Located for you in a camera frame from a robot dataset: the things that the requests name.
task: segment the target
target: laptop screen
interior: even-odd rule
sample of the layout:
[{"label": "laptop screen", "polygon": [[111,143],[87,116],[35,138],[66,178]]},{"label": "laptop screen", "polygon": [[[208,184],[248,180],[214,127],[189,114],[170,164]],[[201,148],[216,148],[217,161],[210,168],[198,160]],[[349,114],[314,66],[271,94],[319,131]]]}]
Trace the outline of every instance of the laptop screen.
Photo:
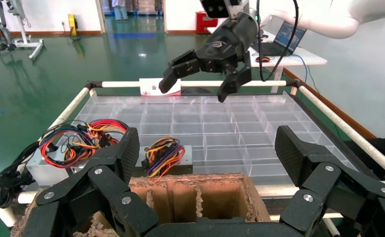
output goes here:
[{"label": "laptop screen", "polygon": [[[290,37],[291,37],[291,33],[293,32],[293,27],[294,26],[284,21],[283,24],[281,25],[280,30],[277,33],[277,36],[274,39],[274,42],[282,45],[283,47],[287,46],[288,41],[290,40]],[[305,35],[305,32],[306,32],[306,29],[300,29],[300,28],[296,29],[296,32],[294,33],[293,41],[291,41],[289,50],[291,51],[296,50],[297,46],[299,45],[300,41]]]}]

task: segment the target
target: white table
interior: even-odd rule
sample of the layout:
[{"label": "white table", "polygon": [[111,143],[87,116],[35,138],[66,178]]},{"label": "white table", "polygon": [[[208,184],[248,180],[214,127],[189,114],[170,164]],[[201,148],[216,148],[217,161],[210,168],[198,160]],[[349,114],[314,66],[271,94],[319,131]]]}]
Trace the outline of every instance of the white table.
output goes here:
[{"label": "white table", "polygon": [[[207,30],[211,33],[213,33],[217,27],[209,27]],[[264,31],[264,35],[268,35],[268,38],[263,39],[263,42],[270,42],[274,41],[275,35],[271,34],[270,32]],[[259,54],[253,49],[249,48],[249,53],[251,54],[251,66],[253,68],[259,67],[259,63],[257,63],[255,60],[257,57],[259,57]],[[310,53],[309,51],[297,47],[293,54],[299,55],[303,60],[305,61],[306,65],[325,65],[328,61],[324,58],[321,58],[313,53]],[[279,60],[279,56],[276,57],[269,57],[270,61],[267,63],[262,63],[263,67],[274,67],[276,63]],[[277,69],[274,73],[274,80],[281,80],[281,76],[283,74],[283,69],[285,66],[303,66],[302,60],[297,56],[285,56],[281,60],[280,64],[278,65]],[[278,86],[273,86],[271,89],[271,93],[277,93]]]}]

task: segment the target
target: clear plastic grid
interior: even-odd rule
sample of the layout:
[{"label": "clear plastic grid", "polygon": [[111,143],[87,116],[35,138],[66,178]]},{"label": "clear plastic grid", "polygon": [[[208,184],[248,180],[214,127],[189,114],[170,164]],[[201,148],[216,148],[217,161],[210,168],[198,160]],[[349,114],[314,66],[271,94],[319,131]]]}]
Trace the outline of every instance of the clear plastic grid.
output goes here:
[{"label": "clear plastic grid", "polygon": [[275,149],[288,125],[306,142],[326,146],[352,164],[288,94],[209,97],[91,97],[77,119],[118,119],[138,128],[140,146],[172,136],[192,146],[193,172],[242,172],[256,184],[290,184]]}]

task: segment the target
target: laptop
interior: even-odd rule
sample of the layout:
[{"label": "laptop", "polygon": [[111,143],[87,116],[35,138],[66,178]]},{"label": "laptop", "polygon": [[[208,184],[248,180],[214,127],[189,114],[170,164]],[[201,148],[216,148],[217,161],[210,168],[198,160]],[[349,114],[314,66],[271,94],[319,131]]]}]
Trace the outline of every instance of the laptop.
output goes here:
[{"label": "laptop", "polygon": [[[291,33],[293,32],[292,25],[287,22],[283,22],[275,36],[274,42],[263,42],[261,43],[261,53],[263,56],[281,56],[284,52],[285,46],[288,44],[288,40],[290,40]],[[288,47],[287,54],[293,54],[294,50],[296,50],[300,41],[306,33],[306,29],[297,28],[294,33],[293,41],[291,41],[290,46]],[[258,52],[258,39],[254,40],[251,47]]]}]

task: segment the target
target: brown cardboard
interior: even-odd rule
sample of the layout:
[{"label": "brown cardboard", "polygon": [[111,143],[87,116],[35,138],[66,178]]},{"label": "brown cardboard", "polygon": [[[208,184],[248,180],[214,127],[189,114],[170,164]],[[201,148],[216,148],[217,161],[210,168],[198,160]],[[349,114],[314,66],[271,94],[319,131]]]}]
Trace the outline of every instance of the brown cardboard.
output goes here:
[{"label": "brown cardboard", "polygon": [[[243,174],[168,175],[157,182],[156,179],[140,177],[132,178],[129,186],[156,212],[160,224],[196,222],[197,217],[243,217],[247,222],[270,221],[252,181]],[[115,232],[109,227],[109,223],[97,212],[91,219],[89,230],[75,236],[115,237]],[[21,236],[21,231],[17,232],[14,236]]]}]

